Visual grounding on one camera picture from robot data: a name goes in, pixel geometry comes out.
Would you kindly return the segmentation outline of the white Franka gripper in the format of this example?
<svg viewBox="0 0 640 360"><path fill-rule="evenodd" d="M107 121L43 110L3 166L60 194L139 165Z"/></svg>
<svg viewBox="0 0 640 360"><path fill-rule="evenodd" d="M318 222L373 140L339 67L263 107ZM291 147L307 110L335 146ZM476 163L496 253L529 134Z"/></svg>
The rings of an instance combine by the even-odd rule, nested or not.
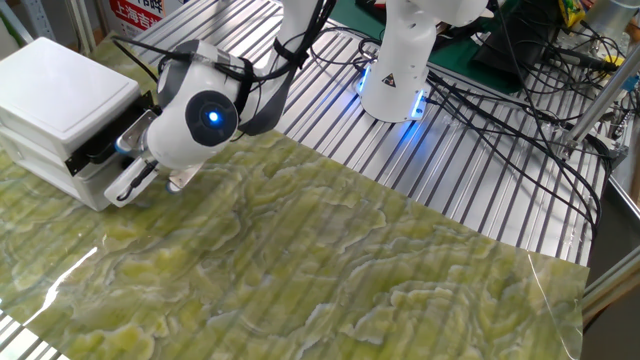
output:
<svg viewBox="0 0 640 360"><path fill-rule="evenodd" d="M113 205L121 208L132 202L158 176L156 160L136 158L104 191Z"/></svg>

